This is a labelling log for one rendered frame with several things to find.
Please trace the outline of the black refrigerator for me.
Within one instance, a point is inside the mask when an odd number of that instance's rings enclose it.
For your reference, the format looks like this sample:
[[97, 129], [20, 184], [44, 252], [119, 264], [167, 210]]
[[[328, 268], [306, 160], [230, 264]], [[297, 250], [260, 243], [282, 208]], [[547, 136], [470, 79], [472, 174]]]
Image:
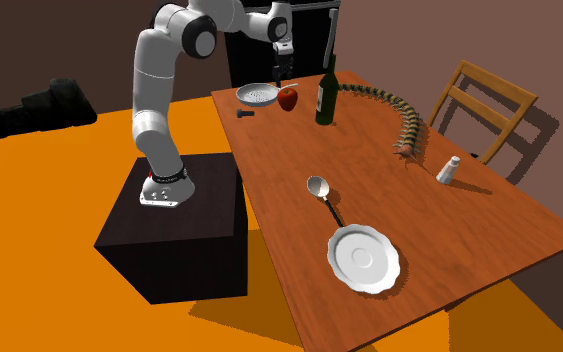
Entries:
[[[290, 78], [319, 75], [325, 72], [324, 56], [328, 44], [331, 1], [287, 0], [292, 7], [315, 5], [318, 8], [292, 10], [293, 66]], [[251, 39], [242, 32], [225, 33], [229, 72], [233, 88], [249, 83], [273, 82], [277, 65], [272, 43]]]

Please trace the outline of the white perforated strainer pan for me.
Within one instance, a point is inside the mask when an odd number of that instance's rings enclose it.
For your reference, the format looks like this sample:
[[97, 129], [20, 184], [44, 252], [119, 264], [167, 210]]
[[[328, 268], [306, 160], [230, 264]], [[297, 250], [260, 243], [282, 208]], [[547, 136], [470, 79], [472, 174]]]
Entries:
[[295, 86], [297, 83], [283, 87], [268, 83], [250, 83], [237, 89], [236, 98], [240, 103], [249, 107], [264, 107], [273, 104], [282, 89]]

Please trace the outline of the striped toy centipede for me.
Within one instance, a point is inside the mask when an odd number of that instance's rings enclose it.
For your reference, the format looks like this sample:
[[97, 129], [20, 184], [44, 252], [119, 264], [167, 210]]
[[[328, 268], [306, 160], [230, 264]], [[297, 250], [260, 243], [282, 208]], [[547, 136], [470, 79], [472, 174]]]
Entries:
[[386, 90], [366, 85], [341, 83], [338, 90], [373, 98], [392, 108], [401, 118], [401, 130], [393, 144], [394, 154], [415, 160], [421, 153], [425, 124], [420, 114], [406, 100]]

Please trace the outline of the wooden table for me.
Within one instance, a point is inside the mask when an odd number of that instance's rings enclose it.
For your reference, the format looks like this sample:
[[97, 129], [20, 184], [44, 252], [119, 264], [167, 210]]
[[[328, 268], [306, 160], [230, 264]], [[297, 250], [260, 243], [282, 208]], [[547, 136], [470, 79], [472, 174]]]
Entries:
[[[298, 102], [237, 118], [232, 89], [213, 93], [305, 352], [349, 352], [563, 251], [563, 220], [468, 155], [449, 185], [436, 180], [461, 149], [433, 130], [416, 160], [394, 154], [401, 121], [376, 100], [339, 95], [334, 121], [315, 121], [317, 77]], [[355, 292], [327, 260], [337, 223], [309, 193], [324, 178], [343, 224], [368, 225], [395, 246], [401, 273], [378, 295]]]

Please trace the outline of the black sofa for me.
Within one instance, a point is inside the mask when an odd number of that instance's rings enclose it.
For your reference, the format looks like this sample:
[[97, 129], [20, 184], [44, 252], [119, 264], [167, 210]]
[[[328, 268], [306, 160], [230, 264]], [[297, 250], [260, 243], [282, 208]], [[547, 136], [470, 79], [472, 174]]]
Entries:
[[97, 113], [74, 79], [55, 78], [47, 90], [21, 99], [21, 104], [0, 109], [0, 139], [93, 124]]

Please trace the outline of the red apple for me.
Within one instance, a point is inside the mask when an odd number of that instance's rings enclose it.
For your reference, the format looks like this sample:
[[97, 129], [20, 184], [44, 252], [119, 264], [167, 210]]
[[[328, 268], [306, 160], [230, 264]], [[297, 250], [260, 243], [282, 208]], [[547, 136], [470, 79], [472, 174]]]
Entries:
[[292, 111], [296, 106], [298, 93], [293, 88], [282, 88], [277, 94], [277, 102], [284, 111]]

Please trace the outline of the wooden chair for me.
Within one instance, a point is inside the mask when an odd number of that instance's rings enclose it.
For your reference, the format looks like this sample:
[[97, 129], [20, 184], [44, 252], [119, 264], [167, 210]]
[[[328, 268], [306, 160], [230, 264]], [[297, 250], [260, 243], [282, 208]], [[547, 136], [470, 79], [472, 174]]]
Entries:
[[[465, 93], [463, 90], [457, 88], [455, 86], [455, 83], [457, 82], [460, 75], [471, 78], [477, 83], [480, 83], [489, 88], [491, 91], [494, 91], [499, 95], [517, 103], [519, 105], [519, 108], [514, 113], [514, 116], [512, 118], [506, 118], [486, 104], [472, 97], [468, 93]], [[519, 125], [524, 115], [538, 99], [538, 96], [536, 94], [531, 93], [503, 78], [500, 78], [497, 75], [490, 73], [489, 71], [466, 60], [462, 60], [459, 63], [454, 74], [444, 88], [440, 98], [438, 99], [438, 102], [436, 103], [430, 114], [428, 120], [429, 126], [433, 125], [437, 114], [443, 106], [447, 97], [450, 97], [454, 101], [462, 104], [464, 107], [469, 108], [472, 112], [476, 113], [484, 120], [488, 121], [492, 126], [500, 130], [500, 134], [497, 136], [496, 140], [480, 158], [480, 162], [483, 164], [488, 164], [492, 160], [495, 154], [506, 142], [507, 137]]]

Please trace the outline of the white scalloped plate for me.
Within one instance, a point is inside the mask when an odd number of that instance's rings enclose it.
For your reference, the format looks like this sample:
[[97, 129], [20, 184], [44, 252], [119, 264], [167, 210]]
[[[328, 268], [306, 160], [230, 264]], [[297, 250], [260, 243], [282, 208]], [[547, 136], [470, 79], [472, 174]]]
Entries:
[[400, 255], [391, 241], [367, 225], [338, 228], [328, 240], [327, 260], [338, 280], [371, 295], [392, 289], [401, 273]]

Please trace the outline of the dark green wine bottle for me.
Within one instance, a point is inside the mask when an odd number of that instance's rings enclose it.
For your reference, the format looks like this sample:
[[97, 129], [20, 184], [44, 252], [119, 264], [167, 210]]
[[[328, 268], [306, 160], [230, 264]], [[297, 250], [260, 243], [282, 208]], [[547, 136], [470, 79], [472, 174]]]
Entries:
[[339, 83], [335, 76], [336, 56], [330, 56], [324, 76], [318, 85], [315, 121], [319, 125], [330, 125], [333, 122]]

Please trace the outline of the dark robot stand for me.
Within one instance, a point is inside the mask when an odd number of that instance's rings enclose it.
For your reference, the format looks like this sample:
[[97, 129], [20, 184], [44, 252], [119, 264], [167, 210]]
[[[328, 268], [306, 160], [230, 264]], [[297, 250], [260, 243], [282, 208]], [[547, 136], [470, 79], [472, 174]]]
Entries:
[[174, 208], [142, 205], [150, 166], [137, 159], [94, 247], [151, 304], [245, 296], [248, 218], [235, 159], [182, 159], [193, 196]]

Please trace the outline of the white salt shaker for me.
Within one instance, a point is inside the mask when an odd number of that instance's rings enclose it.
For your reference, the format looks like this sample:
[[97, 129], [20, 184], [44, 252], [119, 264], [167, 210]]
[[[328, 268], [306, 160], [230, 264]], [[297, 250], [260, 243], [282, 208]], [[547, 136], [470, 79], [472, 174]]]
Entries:
[[460, 163], [460, 158], [458, 156], [453, 156], [444, 165], [441, 171], [437, 174], [436, 180], [442, 184], [449, 184], [454, 177], [454, 174]]

